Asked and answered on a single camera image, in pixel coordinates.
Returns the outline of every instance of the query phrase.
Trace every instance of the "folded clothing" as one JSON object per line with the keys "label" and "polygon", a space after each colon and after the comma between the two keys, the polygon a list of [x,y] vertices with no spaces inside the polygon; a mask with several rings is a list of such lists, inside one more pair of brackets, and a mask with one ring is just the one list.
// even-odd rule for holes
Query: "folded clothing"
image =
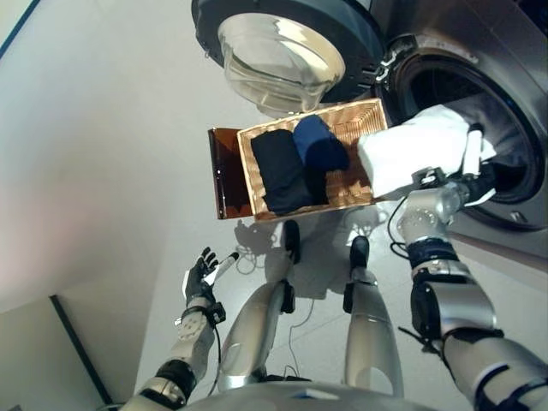
{"label": "folded clothing", "polygon": [[327,204],[325,173],[305,167],[288,130],[274,130],[251,140],[269,211],[287,214],[303,206]]}
{"label": "folded clothing", "polygon": [[[467,148],[469,128],[456,111],[435,105],[400,126],[362,135],[358,155],[375,197],[411,185],[412,174],[425,168],[440,167],[447,176],[456,173]],[[481,160],[495,154],[483,140]]]}
{"label": "folded clothing", "polygon": [[303,118],[295,127],[293,139],[304,165],[323,171],[348,168],[349,159],[343,143],[319,116]]}

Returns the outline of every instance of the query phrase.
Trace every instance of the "wire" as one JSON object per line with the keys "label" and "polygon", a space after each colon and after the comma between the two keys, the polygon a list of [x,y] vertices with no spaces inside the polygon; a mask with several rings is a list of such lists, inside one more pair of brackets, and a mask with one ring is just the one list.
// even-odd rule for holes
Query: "wire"
{"label": "wire", "polygon": [[213,394],[219,380],[219,373],[221,372],[221,337],[219,336],[219,331],[217,330],[216,325],[213,327],[213,330],[215,331],[215,336],[217,337],[217,372],[215,374],[215,381],[213,381],[213,385],[207,393],[207,396],[211,396],[211,394]]}
{"label": "wire", "polygon": [[314,309],[314,303],[315,302],[316,302],[316,300],[312,300],[312,304],[310,304],[310,310],[308,311],[308,315],[303,321],[301,321],[297,325],[291,325],[289,327],[289,343],[288,343],[288,346],[289,346],[289,352],[291,353],[291,356],[293,357],[293,362],[295,363],[295,368],[293,368],[292,366],[289,366],[289,365],[287,365],[287,366],[293,368],[293,371],[295,372],[295,376],[299,377],[299,378],[301,377],[301,372],[299,371],[299,364],[297,363],[297,356],[295,355],[295,351],[293,350],[293,346],[291,345],[291,335],[293,334],[293,330],[295,328],[301,327],[302,325],[304,325],[310,319],[310,317],[312,317],[312,311]]}
{"label": "wire", "polygon": [[283,368],[283,377],[286,378],[288,376],[288,369],[293,371],[293,374],[298,377],[297,375],[297,371],[295,370],[295,368],[289,364],[287,364],[284,368]]}
{"label": "wire", "polygon": [[423,336],[418,336],[414,334],[413,332],[411,332],[410,330],[403,327],[397,327],[397,329],[403,332],[404,334],[407,334],[408,336],[414,338],[418,343],[420,343],[422,345],[423,353],[436,354],[441,357],[442,355],[441,352],[439,351],[439,349],[433,346],[431,339],[425,338]]}
{"label": "wire", "polygon": [[409,259],[408,250],[405,247],[404,242],[396,241],[396,238],[392,234],[392,228],[391,227],[392,227],[392,220],[394,219],[394,216],[396,215],[398,210],[400,208],[402,208],[403,203],[407,199],[408,199],[407,195],[402,198],[402,201],[400,201],[400,203],[396,206],[396,209],[394,210],[394,212],[392,212],[392,215],[388,219],[388,224],[386,225],[386,229],[388,231],[388,236],[392,240],[392,243],[390,244],[390,250],[391,250],[391,252],[393,252],[398,257],[401,257],[402,259]]}
{"label": "wire", "polygon": [[[257,262],[257,255],[255,255],[250,247],[236,246],[236,251],[240,254],[240,258],[236,261],[236,269],[240,274],[247,276],[255,271],[256,268],[265,268],[265,265],[260,265]],[[244,271],[241,268],[241,264],[247,261],[251,264],[251,269]]]}

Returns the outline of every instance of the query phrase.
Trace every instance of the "washing machine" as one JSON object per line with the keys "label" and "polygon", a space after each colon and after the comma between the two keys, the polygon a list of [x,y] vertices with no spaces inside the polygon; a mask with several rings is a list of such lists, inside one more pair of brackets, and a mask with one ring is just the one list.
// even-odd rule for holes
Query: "washing machine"
{"label": "washing machine", "polygon": [[193,0],[192,13],[206,55],[271,116],[379,97],[397,125],[486,98],[514,133],[491,142],[497,194],[451,228],[548,259],[545,1]]}

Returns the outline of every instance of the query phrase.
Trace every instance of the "white wall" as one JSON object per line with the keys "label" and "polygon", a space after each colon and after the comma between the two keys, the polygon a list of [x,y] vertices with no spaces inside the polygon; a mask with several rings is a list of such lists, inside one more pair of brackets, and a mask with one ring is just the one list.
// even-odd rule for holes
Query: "white wall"
{"label": "white wall", "polygon": [[0,312],[60,294],[126,400],[166,232],[215,218],[206,131],[259,119],[204,58],[188,0],[40,2],[0,61]]}
{"label": "white wall", "polygon": [[49,300],[0,314],[0,410],[103,405]]}
{"label": "white wall", "polygon": [[31,0],[2,0],[0,2],[0,45],[11,33]]}

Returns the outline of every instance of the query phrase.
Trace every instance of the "washing machine door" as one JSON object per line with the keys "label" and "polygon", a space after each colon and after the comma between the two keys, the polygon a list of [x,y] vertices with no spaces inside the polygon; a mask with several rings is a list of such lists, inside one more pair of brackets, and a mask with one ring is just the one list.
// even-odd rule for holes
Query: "washing machine door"
{"label": "washing machine door", "polygon": [[368,0],[193,0],[196,37],[229,84],[270,116],[349,101],[385,54]]}

